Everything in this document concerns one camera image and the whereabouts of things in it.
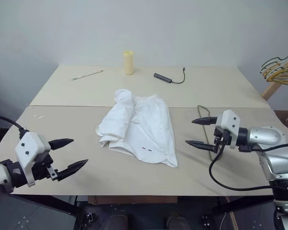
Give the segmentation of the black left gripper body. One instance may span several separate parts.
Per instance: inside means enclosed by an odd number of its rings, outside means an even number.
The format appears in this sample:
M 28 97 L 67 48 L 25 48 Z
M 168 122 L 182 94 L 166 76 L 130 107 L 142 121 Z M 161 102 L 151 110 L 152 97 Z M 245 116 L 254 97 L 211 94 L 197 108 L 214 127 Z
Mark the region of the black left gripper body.
M 53 159 L 49 154 L 41 162 L 35 163 L 32 167 L 34 180 L 37 181 L 44 178 L 50 178 L 53 181 L 58 181 L 58 170 L 53 169 L 52 163 Z

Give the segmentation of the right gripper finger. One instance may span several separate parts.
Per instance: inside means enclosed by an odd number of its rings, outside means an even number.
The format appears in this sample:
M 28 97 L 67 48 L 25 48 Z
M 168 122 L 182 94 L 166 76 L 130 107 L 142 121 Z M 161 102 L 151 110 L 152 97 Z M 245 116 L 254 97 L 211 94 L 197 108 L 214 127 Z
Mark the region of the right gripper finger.
M 197 118 L 192 121 L 194 124 L 198 125 L 211 125 L 211 124 L 216 124 L 217 117 L 201 117 Z
M 201 150 L 214 151 L 215 148 L 214 145 L 206 144 L 202 141 L 186 140 L 185 142 Z

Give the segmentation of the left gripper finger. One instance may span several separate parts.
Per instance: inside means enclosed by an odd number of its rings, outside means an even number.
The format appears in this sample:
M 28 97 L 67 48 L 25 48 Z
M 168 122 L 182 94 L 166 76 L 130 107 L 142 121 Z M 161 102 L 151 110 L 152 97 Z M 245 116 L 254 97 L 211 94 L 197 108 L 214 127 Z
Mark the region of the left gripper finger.
M 81 160 L 81 161 L 77 161 L 71 165 L 69 165 L 67 167 L 67 169 L 61 171 L 61 172 L 57 172 L 57 181 L 61 181 L 73 174 L 75 174 L 76 172 L 78 172 L 86 163 L 88 162 L 88 159 L 86 160 Z
M 72 143 L 74 140 L 70 138 L 63 138 L 63 139 L 56 139 L 49 141 L 50 149 L 51 150 L 57 150 L 60 148 L 63 148 L 64 146 Z

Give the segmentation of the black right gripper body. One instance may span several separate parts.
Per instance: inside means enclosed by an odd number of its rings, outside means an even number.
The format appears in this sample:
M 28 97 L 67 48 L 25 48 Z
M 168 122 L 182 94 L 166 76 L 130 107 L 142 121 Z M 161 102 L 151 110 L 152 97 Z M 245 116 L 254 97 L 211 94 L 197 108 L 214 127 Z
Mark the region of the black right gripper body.
M 215 145 L 213 149 L 214 153 L 218 153 L 219 147 L 226 145 L 230 146 L 230 132 L 228 130 L 225 129 L 223 131 L 220 131 L 217 128 L 215 128 L 214 136 L 215 136 L 214 139 Z

